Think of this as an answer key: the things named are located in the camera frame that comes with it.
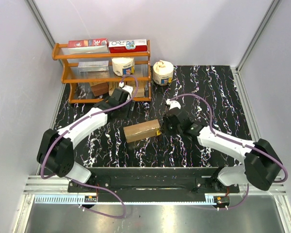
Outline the brown cardboard express box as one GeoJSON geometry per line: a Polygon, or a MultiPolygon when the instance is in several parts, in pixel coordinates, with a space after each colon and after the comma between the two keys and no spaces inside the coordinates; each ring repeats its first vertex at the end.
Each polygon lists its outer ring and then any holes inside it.
{"type": "Polygon", "coordinates": [[[146,121],[143,123],[126,126],[123,128],[126,141],[128,143],[154,137],[156,131],[160,130],[161,126],[157,119],[146,121]]]}

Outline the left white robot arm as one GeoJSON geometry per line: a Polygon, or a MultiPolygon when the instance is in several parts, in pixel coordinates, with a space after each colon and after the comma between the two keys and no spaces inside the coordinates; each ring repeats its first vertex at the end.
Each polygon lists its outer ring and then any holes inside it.
{"type": "Polygon", "coordinates": [[[46,130],[37,154],[41,174],[47,169],[58,177],[78,181],[85,192],[92,191],[96,181],[87,168],[75,162],[74,149],[93,131],[108,123],[111,111],[128,107],[134,93],[132,86],[117,87],[110,97],[96,103],[77,121],[59,130],[46,130]]]}

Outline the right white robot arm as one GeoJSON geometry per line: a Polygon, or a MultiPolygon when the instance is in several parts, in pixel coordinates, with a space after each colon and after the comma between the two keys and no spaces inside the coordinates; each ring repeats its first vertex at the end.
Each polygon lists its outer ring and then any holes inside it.
{"type": "Polygon", "coordinates": [[[180,134],[199,145],[222,152],[240,162],[238,166],[218,168],[212,175],[210,185],[216,192],[224,191],[234,184],[251,184],[267,191],[282,170],[282,162],[271,144],[264,139],[257,142],[235,138],[211,130],[209,126],[196,124],[188,117],[176,114],[163,116],[163,129],[180,134]]]}

